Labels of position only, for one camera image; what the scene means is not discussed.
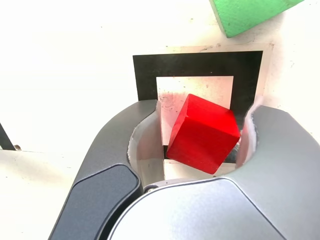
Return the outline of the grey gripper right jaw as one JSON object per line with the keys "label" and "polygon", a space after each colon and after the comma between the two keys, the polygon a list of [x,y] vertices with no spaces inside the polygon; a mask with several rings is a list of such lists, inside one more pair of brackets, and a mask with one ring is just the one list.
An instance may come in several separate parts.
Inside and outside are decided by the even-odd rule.
{"label": "grey gripper right jaw", "polygon": [[157,188],[133,202],[111,240],[317,240],[320,146],[287,112],[252,113],[257,147],[238,169]]}

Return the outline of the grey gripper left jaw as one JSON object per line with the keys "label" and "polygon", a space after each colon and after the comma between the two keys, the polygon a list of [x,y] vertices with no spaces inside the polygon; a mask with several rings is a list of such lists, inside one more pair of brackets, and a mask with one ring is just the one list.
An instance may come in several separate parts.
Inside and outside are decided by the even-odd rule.
{"label": "grey gripper left jaw", "polygon": [[49,238],[106,239],[144,188],[164,178],[161,104],[138,101],[96,135]]}

